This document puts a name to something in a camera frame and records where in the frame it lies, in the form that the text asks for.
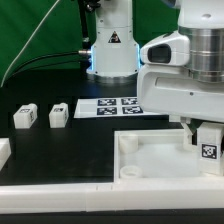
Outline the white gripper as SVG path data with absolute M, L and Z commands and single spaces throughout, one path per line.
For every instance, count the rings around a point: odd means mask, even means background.
M 145 44 L 137 99 L 145 111 L 182 117 L 184 143 L 197 145 L 198 119 L 224 123 L 224 83 L 193 79 L 184 67 L 189 53 L 190 40 L 178 31 Z

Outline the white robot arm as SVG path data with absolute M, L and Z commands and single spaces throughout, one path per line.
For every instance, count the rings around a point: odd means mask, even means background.
M 178 29 L 144 46 L 133 38 L 132 0 L 90 0 L 97 38 L 89 77 L 137 79 L 143 110 L 224 123 L 224 0 L 162 0 L 179 10 Z

